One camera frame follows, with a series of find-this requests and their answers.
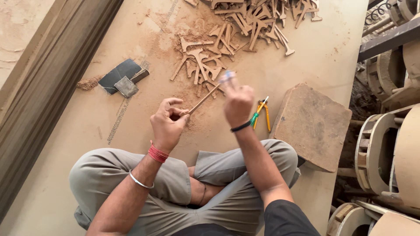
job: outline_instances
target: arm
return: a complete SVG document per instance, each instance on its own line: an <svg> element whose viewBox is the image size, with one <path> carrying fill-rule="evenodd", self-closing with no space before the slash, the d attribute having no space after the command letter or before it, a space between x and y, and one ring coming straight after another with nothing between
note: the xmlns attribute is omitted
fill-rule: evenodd
<svg viewBox="0 0 420 236"><path fill-rule="evenodd" d="M178 116L188 110L171 107L181 103L182 100L178 98L165 99L157 113L150 117L155 134L154 146L164 153L170 153L178 144L189 119L189 115L181 118ZM171 118L176 116L179 119L173 121ZM152 186L161 165L162 163L147 154L131 173L140 183ZM126 235L140 215L148 194L149 189L140 186L128 175L102 204L86 235Z"/></svg>
<svg viewBox="0 0 420 236"><path fill-rule="evenodd" d="M231 127L238 127L249 120L254 92L249 86L238 86L236 79L224 84L227 100L224 107L226 119ZM251 126L235 132L244 156L249 178L259 191L264 208L274 200L293 202L290 189L270 155L258 140Z"/></svg>

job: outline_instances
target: yellow pliers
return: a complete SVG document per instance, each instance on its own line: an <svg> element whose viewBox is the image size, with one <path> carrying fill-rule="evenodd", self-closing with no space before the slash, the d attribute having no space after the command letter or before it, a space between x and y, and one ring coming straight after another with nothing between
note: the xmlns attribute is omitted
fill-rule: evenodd
<svg viewBox="0 0 420 236"><path fill-rule="evenodd" d="M270 118L268 116L268 106L267 106L268 101L265 101L264 102L264 99L261 99L259 101L259 103L260 103L260 105L258 105L257 110L260 110L261 106L263 106L265 108L265 113L267 114L267 128L268 128L268 132L271 132L271 129L270 129ZM257 121L258 121L258 117L255 120L254 129L255 129L255 126L257 125Z"/></svg>

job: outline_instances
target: black bracelet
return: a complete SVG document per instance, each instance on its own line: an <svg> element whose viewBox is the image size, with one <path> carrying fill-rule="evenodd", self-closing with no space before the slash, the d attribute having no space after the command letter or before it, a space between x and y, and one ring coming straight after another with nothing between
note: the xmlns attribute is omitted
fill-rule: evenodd
<svg viewBox="0 0 420 236"><path fill-rule="evenodd" d="M248 127L250 125L251 125L251 121L248 121L248 122L246 122L245 124L243 124L241 126L238 126L238 127L235 127L235 128L231 128L231 132L233 133L233 132L239 131L239 130L241 130L241 129L245 128L245 127Z"/></svg>

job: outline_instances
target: hand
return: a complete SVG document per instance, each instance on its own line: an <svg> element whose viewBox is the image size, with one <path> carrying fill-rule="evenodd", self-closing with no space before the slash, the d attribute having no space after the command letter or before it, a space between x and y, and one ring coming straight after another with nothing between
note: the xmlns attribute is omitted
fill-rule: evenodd
<svg viewBox="0 0 420 236"><path fill-rule="evenodd" d="M181 112L188 112L188 110L171 107L182 102L182 99L176 97L166 98L160 104L156 114L150 117L155 134L153 145L164 153L169 154L175 148L185 124L189 121L190 115L179 117Z"/></svg>
<svg viewBox="0 0 420 236"><path fill-rule="evenodd" d="M232 128L241 126L249 121L254 103L254 90L249 86L239 86L236 77L223 80L222 86L226 92L224 112Z"/></svg>

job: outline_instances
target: person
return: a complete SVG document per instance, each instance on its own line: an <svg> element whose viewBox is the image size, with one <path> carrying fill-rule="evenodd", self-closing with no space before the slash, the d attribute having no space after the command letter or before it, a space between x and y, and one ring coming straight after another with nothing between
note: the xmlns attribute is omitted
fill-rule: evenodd
<svg viewBox="0 0 420 236"><path fill-rule="evenodd" d="M239 149L200 151L193 167L168 158L190 115L178 98L164 99L150 117L148 154L102 148L83 155L70 171L79 204L74 214L86 235L266 236L319 235L294 204L289 187L300 171L287 143L259 141L247 123L253 90L234 78L223 83L224 113Z"/></svg>

